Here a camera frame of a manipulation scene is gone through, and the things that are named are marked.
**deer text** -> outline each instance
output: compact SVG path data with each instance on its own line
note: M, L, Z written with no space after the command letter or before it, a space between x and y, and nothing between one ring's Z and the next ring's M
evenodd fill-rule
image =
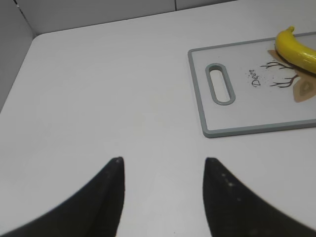
M259 82L259 76L255 73L255 70L249 70L250 76L252 78L252 83L251 85L253 87L259 87L261 86L260 82Z

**antler drawing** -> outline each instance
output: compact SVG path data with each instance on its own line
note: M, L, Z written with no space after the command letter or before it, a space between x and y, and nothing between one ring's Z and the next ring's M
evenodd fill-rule
M269 62L266 65L263 65L263 66L260 66L260 67L265 67L266 69L268 69L268 68L271 68L271 67L274 67L274 66L281 66L281 68L279 68L279 70L280 69L284 69L284 68L293 69L292 67L286 66L286 65L284 65L282 63L279 63L279 62Z
M293 84L293 82L294 82L294 80L296 79L296 78L298 78L299 76L296 74L294 77L292 77L292 78L284 78L284 79L289 79L290 81L288 81L288 82L273 82L274 84L273 85L270 85L270 86L278 86L278 88L287 88L287 87L290 87L292 84Z
M268 68L271 68L271 67L275 67L275 66L280 66L279 70L280 69L285 69L285 68L288 68L288 69L293 69L295 70L293 67L291 66L288 66L286 65L286 62L284 62L284 60L278 55L278 53L275 51L275 50L268 50L268 53L274 58L277 60L277 62L269 62L267 63L266 65L263 65L261 67L264 67L266 69ZM277 86L279 88L287 88L287 87L290 87L294 80L296 78L299 77L299 75L297 74L297 71L295 70L296 72L296 75L291 77L291 78L284 78L284 79L287 79L288 81L287 82L273 82L274 84L273 85L270 85L270 86Z
M290 87L294 80L296 78L300 78L295 85L293 86L293 96L294 96L294 100L296 102L302 102L305 100L308 100L312 97L314 97L316 95L316 76L315 74L310 74L298 67L291 67L291 66L287 66L287 63L278 55L278 53L275 50L268 50L268 53L277 60L277 62L273 61L273 62L269 62L264 66L261 67L265 67L270 68L270 67L276 67L276 66L280 66L280 69L292 69L294 70L294 72L296 73L295 76L291 77L291 78L284 78L286 80L288 80L287 82L273 82L273 85L270 86L277 86L279 88L287 88Z

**white cutting board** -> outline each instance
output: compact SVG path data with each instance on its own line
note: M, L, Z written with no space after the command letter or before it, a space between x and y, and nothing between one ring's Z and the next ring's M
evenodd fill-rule
M316 49L316 33L297 35L296 38ZM263 39L189 51L198 111L206 137L316 126L316 96L302 102L294 100L293 87L295 84L302 87L301 77L297 76L292 85L286 84L291 82L287 78L293 78L297 73L294 69L281 69L282 65L278 63L289 65L268 53L274 49L275 39ZM214 63L226 67L236 95L229 105L219 105L212 99L205 69ZM313 82L303 86L309 94L316 91Z

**banana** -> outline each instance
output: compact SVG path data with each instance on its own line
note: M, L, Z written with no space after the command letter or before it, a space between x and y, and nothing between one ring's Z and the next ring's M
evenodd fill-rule
M281 31L276 37L276 50L288 62L316 74L316 50L299 43L293 36L294 27Z

